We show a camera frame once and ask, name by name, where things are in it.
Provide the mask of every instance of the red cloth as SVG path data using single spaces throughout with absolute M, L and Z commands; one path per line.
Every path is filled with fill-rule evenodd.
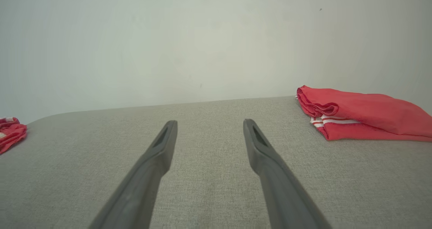
M 16 117 L 0 119 L 0 154 L 27 136 L 27 126 Z
M 415 104 L 382 94 L 302 86 L 297 98 L 327 140 L 432 142 L 432 117 Z

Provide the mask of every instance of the red fabric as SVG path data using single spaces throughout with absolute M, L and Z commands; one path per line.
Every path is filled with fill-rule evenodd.
M 310 117 L 322 115 L 360 123 L 324 123 L 327 140 L 419 140 L 432 142 L 432 117 L 415 104 L 382 94 L 302 86 L 297 98 Z
M 12 121 L 0 119 L 0 154 L 27 136 L 27 126 L 20 124 L 16 117 Z

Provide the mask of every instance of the folded clothing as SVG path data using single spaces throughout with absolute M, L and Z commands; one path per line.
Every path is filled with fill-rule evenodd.
M 327 140 L 419 140 L 432 142 L 432 117 L 419 106 L 382 94 L 302 86 L 301 109 Z
M 0 154 L 27 136 L 27 126 L 20 124 L 16 117 L 0 119 Z

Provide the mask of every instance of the red garment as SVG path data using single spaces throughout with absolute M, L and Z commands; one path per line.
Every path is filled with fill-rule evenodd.
M 432 117 L 415 104 L 382 94 L 302 86 L 301 109 L 327 140 L 419 140 L 432 142 Z
M 16 117 L 0 119 L 0 154 L 27 136 L 27 126 L 20 124 Z

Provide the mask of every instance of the wall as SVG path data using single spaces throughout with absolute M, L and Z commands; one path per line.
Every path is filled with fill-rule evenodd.
M 0 0 L 0 115 L 29 123 L 301 85 L 432 113 L 431 10 L 432 0 Z

